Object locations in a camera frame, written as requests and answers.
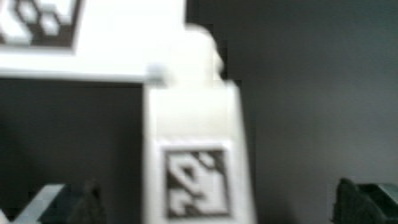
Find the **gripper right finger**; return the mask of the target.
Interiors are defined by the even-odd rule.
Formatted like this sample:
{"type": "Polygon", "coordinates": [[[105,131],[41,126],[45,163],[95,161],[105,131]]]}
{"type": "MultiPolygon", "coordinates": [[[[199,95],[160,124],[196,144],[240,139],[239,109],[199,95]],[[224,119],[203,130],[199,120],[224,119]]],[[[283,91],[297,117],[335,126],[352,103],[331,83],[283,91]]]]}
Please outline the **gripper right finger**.
{"type": "Polygon", "coordinates": [[[398,224],[398,185],[340,180],[335,224],[398,224]]]}

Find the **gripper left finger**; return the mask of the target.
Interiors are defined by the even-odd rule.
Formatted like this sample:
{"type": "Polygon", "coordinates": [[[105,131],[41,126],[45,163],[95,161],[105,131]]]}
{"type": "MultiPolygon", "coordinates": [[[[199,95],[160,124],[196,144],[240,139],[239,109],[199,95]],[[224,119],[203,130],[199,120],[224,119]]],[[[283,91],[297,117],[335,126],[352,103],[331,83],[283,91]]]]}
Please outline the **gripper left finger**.
{"type": "Polygon", "coordinates": [[[4,217],[4,224],[109,224],[98,181],[80,187],[47,184],[16,217],[4,217]]]}

